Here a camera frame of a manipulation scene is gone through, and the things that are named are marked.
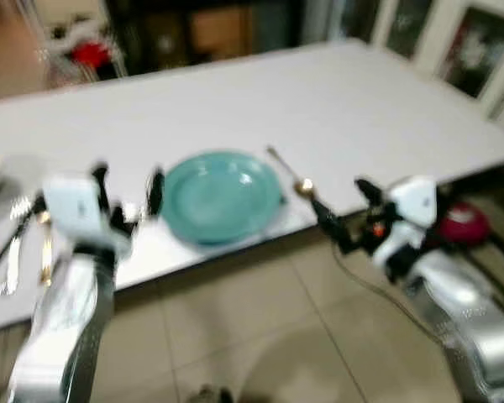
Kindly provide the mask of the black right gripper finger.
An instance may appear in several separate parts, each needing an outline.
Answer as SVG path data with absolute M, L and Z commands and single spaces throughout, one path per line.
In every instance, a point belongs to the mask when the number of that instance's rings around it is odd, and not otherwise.
M 310 198 L 309 204 L 314 211 L 314 215 L 316 215 L 318 227 L 328 235 L 330 242 L 343 254 L 353 252 L 355 242 L 353 242 L 352 235 L 349 234 L 348 228 L 344 226 L 341 219 L 317 198 Z
M 354 180 L 357 191 L 365 199 L 368 207 L 378 207 L 386 203 L 384 191 L 376 184 L 364 177 L 356 177 Z

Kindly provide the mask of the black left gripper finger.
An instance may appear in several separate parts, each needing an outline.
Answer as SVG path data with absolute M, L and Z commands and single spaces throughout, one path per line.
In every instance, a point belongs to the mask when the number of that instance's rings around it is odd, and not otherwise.
M 106 191 L 106 176 L 108 173 L 107 164 L 93 165 L 93 180 L 97 188 L 97 204 L 102 212 L 110 212 L 109 196 Z
M 161 204 L 164 200 L 165 172 L 156 166 L 151 174 L 147 189 L 147 217 L 156 218 L 160 214 Z

